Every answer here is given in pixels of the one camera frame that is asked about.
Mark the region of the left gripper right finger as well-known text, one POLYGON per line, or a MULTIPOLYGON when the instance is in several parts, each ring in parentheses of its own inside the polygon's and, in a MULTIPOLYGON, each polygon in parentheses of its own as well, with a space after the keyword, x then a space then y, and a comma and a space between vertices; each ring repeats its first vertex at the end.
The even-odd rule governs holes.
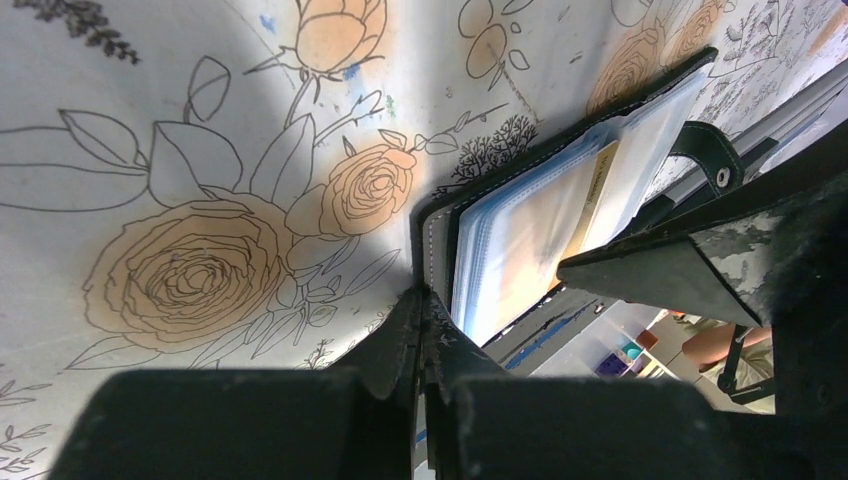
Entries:
POLYGON ((508 373, 423 297, 428 463, 439 479, 744 479, 725 420, 675 380, 508 373))

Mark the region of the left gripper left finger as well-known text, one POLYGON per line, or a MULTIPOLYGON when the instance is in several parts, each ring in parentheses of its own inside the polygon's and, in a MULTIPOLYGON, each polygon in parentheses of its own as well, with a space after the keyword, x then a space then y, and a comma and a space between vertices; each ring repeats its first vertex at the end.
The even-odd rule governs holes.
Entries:
POLYGON ((409 479, 423 292, 319 370, 131 370, 79 416, 54 479, 409 479))

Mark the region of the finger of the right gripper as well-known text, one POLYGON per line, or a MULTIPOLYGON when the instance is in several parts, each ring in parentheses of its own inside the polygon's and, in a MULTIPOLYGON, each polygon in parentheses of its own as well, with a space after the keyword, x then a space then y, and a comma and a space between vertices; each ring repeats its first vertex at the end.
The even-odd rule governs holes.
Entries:
POLYGON ((847 128, 738 190, 561 262, 568 287, 773 330, 777 409, 847 405, 847 128))

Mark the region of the black leather card holder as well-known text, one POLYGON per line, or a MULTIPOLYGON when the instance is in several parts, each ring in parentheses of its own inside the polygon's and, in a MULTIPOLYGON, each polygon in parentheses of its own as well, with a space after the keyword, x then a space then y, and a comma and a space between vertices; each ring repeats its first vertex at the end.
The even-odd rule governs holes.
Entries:
POLYGON ((710 197, 741 185, 731 142, 689 117, 717 55, 700 50, 420 212, 418 271, 462 333, 484 345, 539 305, 562 260, 625 231, 668 157, 693 161, 710 197))

